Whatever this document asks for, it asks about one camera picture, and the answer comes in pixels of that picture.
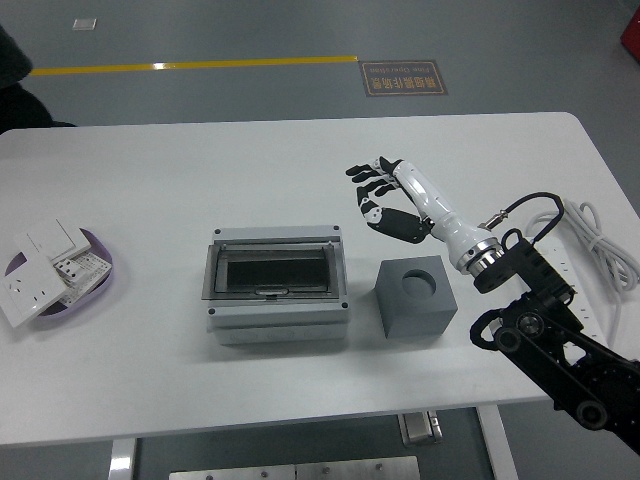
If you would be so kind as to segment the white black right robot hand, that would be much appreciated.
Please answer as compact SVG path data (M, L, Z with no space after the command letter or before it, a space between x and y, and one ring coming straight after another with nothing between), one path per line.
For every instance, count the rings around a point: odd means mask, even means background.
M446 244L451 264L463 274L477 275L482 261L498 255L497 240L457 213L410 162L379 157L347 169L346 175L358 185L358 206L373 230L412 244L432 235ZM409 198L416 214L382 207L374 201L396 189Z

